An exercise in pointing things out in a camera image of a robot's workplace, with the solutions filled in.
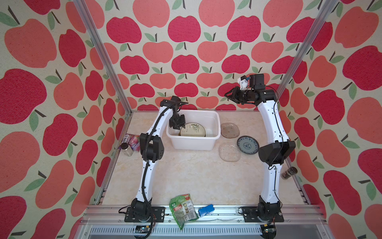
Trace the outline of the blue white porcelain plate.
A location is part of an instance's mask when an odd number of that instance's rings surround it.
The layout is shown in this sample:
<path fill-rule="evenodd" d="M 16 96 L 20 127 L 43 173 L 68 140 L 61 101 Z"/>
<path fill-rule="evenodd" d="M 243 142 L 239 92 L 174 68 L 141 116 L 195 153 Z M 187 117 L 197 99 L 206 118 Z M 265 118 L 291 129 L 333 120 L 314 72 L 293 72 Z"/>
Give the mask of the blue white porcelain plate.
<path fill-rule="evenodd" d="M 244 135 L 237 140 L 237 146 L 241 152 L 249 155 L 256 154 L 259 150 L 259 143 L 251 136 Z"/>

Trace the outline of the clear pink glass plate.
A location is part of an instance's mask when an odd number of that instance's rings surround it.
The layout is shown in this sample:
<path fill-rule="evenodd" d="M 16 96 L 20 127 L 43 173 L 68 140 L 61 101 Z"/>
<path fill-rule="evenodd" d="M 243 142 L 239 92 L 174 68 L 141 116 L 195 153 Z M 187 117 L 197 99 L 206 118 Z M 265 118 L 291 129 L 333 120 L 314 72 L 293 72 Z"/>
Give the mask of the clear pink glass plate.
<path fill-rule="evenodd" d="M 237 145 L 223 143 L 219 146 L 219 156 L 225 162 L 238 162 L 241 158 L 240 150 Z"/>

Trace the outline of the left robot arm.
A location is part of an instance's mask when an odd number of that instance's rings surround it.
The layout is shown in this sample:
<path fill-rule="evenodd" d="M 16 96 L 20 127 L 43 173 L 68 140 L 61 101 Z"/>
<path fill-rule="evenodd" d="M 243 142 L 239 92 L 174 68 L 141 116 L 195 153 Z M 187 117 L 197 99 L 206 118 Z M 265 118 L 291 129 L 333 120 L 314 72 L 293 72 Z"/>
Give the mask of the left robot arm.
<path fill-rule="evenodd" d="M 162 159 L 165 151 L 162 135 L 167 126 L 174 129 L 185 127 L 185 116 L 179 114 L 179 111 L 183 105 L 187 104 L 187 102 L 181 101 L 177 96 L 172 96 L 169 100 L 162 100 L 158 115 L 152 126 L 146 133 L 142 133 L 139 136 L 143 168 L 140 187 L 136 198 L 131 203 L 130 215 L 141 222 L 147 222 L 154 218 L 151 206 L 152 181 L 154 179 L 156 162 Z"/>

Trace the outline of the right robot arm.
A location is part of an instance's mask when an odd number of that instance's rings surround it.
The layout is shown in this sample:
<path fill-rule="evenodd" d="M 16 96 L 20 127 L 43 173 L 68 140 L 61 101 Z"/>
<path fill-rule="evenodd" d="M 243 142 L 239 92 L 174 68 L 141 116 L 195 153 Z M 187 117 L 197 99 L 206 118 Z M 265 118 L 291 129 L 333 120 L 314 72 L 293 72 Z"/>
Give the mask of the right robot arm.
<path fill-rule="evenodd" d="M 284 160 L 295 149 L 295 142 L 287 136 L 277 109 L 277 97 L 273 89 L 246 89 L 234 87 L 224 95 L 238 104 L 254 104 L 261 113 L 267 145 L 258 150 L 264 166 L 263 189 L 257 208 L 244 208 L 246 218 L 260 222 L 283 222 L 282 203 L 279 198 L 279 183 Z"/>

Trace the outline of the beige willow pattern plate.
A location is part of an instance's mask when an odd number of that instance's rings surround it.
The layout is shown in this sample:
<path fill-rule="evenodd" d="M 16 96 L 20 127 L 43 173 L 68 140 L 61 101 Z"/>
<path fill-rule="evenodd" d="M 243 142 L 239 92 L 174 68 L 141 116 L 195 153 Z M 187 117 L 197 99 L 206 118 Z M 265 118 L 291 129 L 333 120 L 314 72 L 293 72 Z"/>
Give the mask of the beige willow pattern plate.
<path fill-rule="evenodd" d="M 205 137 L 206 130 L 202 125 L 195 122 L 190 122 L 186 123 L 185 127 L 181 128 L 180 136 Z"/>

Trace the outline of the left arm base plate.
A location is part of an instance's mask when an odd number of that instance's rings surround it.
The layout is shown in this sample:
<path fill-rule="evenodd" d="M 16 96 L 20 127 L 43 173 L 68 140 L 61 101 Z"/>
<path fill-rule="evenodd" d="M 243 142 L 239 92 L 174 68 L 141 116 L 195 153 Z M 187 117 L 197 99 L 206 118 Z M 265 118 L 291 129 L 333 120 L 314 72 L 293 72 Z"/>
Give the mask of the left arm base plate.
<path fill-rule="evenodd" d="M 150 223 L 152 219 L 154 219 L 156 223 L 163 223 L 166 208 L 151 207 L 151 209 L 151 211 L 147 207 L 144 209 L 135 209 L 130 206 L 127 208 L 124 221 L 126 223 Z"/>

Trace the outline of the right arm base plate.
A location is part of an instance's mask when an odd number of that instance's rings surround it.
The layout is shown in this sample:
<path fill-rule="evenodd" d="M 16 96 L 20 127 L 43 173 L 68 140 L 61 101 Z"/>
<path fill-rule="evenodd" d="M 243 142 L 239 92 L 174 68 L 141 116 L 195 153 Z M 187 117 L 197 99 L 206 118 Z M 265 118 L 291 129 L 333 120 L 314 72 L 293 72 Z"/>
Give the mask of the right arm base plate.
<path fill-rule="evenodd" d="M 243 216 L 246 223 L 283 223 L 285 221 L 280 210 L 268 212 L 258 207 L 240 207 L 238 213 Z"/>

